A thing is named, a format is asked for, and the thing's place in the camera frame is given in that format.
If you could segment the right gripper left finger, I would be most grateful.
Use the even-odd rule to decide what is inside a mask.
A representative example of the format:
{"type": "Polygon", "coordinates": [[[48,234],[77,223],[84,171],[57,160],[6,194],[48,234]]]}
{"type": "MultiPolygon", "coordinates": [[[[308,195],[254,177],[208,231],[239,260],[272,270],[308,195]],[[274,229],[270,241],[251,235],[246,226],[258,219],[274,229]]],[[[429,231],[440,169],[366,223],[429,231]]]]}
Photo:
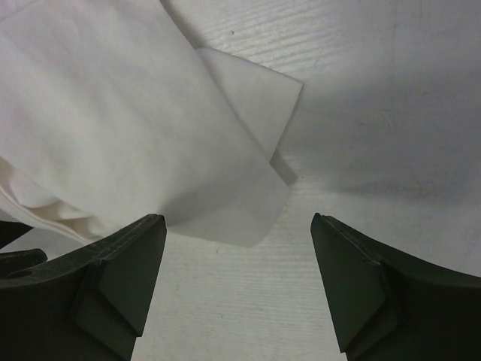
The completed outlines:
{"type": "Polygon", "coordinates": [[[144,333],[167,228],[149,214],[48,259],[1,253],[3,360],[129,360],[144,333]]]}

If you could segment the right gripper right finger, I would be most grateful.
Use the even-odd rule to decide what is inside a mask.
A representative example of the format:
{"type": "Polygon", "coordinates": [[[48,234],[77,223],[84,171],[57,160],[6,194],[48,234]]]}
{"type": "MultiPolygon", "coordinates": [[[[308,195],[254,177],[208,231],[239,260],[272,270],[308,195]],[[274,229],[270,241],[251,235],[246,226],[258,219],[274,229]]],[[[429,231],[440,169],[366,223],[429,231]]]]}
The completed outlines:
{"type": "Polygon", "coordinates": [[[315,214],[311,236],[348,360],[478,360],[480,279],[315,214]]]}

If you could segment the white t-shirt with red print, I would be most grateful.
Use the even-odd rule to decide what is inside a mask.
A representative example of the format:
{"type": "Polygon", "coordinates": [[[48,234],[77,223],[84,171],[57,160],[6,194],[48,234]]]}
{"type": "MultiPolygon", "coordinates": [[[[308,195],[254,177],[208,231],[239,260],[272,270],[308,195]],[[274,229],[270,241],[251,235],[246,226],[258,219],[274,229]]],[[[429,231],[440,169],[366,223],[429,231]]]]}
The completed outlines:
{"type": "Polygon", "coordinates": [[[1,217],[84,244],[147,214],[250,247],[299,81],[196,49],[158,1],[1,3],[1,217]]]}

